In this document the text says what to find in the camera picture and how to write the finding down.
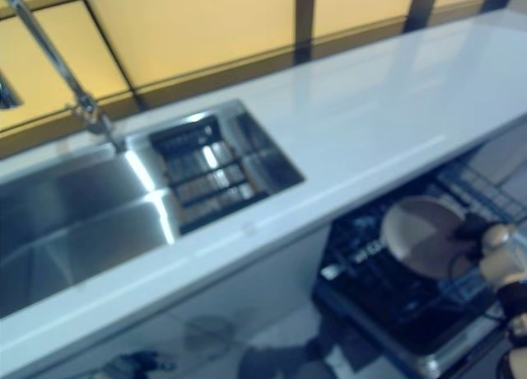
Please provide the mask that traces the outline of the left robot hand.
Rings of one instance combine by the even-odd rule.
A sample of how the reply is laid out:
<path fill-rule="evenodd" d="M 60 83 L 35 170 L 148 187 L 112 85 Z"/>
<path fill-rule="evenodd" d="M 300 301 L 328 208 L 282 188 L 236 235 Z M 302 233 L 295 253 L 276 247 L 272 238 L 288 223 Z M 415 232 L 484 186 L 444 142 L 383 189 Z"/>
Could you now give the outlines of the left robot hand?
<path fill-rule="evenodd" d="M 176 362 L 156 351 L 122 354 L 106 363 L 101 369 L 102 378 L 148 378 L 150 372 L 170 372 Z"/>

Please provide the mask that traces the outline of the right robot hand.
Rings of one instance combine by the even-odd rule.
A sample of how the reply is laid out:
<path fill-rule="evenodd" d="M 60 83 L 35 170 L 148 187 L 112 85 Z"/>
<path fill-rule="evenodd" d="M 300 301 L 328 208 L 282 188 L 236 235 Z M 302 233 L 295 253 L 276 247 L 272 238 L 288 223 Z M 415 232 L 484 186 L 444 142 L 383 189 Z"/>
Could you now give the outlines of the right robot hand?
<path fill-rule="evenodd" d="M 477 213 L 467 213 L 461 224 L 453 230 L 454 240 L 469 244 L 465 256 L 471 263 L 477 263 L 483 258 L 483 237 L 494 225 L 497 222 L 487 220 Z"/>

